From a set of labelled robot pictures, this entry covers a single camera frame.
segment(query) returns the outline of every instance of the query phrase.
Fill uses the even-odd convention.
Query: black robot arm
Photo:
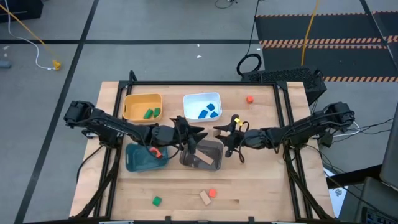
[[[228,148],[226,157],[231,156],[232,152],[241,146],[275,149],[276,153],[279,151],[279,146],[286,141],[292,147],[302,147],[311,136],[324,133],[329,128],[342,130],[355,121],[354,111],[342,102],[330,104],[309,117],[281,128],[236,130],[236,118],[239,118],[239,115],[234,115],[229,125],[214,127],[230,132],[228,136],[216,136]]]
[[[82,127],[86,128],[84,131],[97,134],[100,144],[110,148],[119,147],[118,137],[125,134],[143,146],[175,146],[182,150],[182,144],[186,144],[189,153],[193,154],[196,144],[207,135],[199,133],[204,128],[190,126],[181,116],[171,119],[174,127],[135,125],[115,118],[85,101],[71,102],[63,120],[71,128]]]

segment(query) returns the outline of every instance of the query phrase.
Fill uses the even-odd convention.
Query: yellow cable
[[[303,53],[302,53],[302,55],[301,55],[301,66],[304,65],[305,48],[306,48],[306,46],[307,46],[307,38],[308,38],[308,35],[309,35],[309,33],[310,33],[310,30],[311,30],[313,18],[315,17],[315,14],[317,13],[318,6],[319,6],[319,0],[317,0],[317,4],[315,5],[315,9],[313,9],[312,16],[311,16],[311,20],[310,20],[310,24],[308,25],[307,33],[305,34],[304,46],[303,46]]]
[[[19,24],[21,26],[23,26],[28,32],[30,32],[30,34],[32,34],[40,43],[42,43],[42,45],[44,46],[44,48],[46,50],[48,50],[56,59],[58,59],[57,54],[55,54],[44,42],[43,40],[41,40],[39,37],[37,37],[23,22],[21,22],[13,13],[11,13],[10,11],[8,11],[4,6],[2,6],[0,4],[1,9],[3,9],[4,11],[6,11],[10,16],[12,16],[16,21],[19,22]],[[57,60],[53,60],[53,64],[56,70],[59,70],[61,63],[58,62]]]

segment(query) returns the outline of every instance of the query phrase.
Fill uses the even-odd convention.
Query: green block
[[[149,119],[152,116],[153,113],[154,113],[153,110],[148,109],[147,112],[144,115],[144,119]]]
[[[157,118],[160,115],[160,108],[155,108],[155,115],[154,117]]]
[[[158,196],[154,198],[154,201],[152,202],[156,207],[159,207],[160,203],[162,203],[162,199]]]

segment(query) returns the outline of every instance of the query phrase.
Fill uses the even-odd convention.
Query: orange handle
[[[157,148],[152,147],[149,150],[150,150],[150,152],[154,152],[155,153],[156,158],[161,159],[163,157],[162,153],[160,153],[160,151]]]

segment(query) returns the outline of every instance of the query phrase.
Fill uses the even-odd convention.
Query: wooden tabletop
[[[103,82],[96,106],[112,114],[117,92],[117,82]],[[310,115],[302,83],[288,83],[294,120]],[[183,115],[183,96],[192,93],[217,92],[221,97],[223,114],[218,121],[196,123],[205,127],[229,124],[233,114],[239,114],[251,129],[279,126],[274,92],[271,86],[150,86],[136,85],[132,93],[159,93],[163,97],[163,117],[160,124],[173,126],[169,118]],[[246,96],[254,97],[253,104]],[[283,93],[280,91],[284,120],[287,122]],[[216,172],[185,167],[178,156],[171,159],[165,169],[148,172],[129,172],[125,166],[125,147],[131,143],[124,138],[122,158],[111,218],[113,220],[212,220],[245,221],[254,216],[256,221],[294,221],[289,181],[282,152],[242,148],[246,162],[240,163],[238,155],[224,157],[221,169]],[[315,141],[308,143],[317,148]],[[89,139],[85,158],[98,148],[97,139]],[[309,147],[302,149],[302,160],[309,191],[325,211],[333,216],[328,187],[323,174],[320,155]],[[70,215],[76,215],[98,188],[104,150],[90,159],[82,168]],[[206,206],[199,193],[217,190],[217,197]],[[301,216],[305,217],[302,194],[298,190]],[[152,204],[155,196],[163,199],[159,207]],[[103,205],[108,199],[104,193]]]

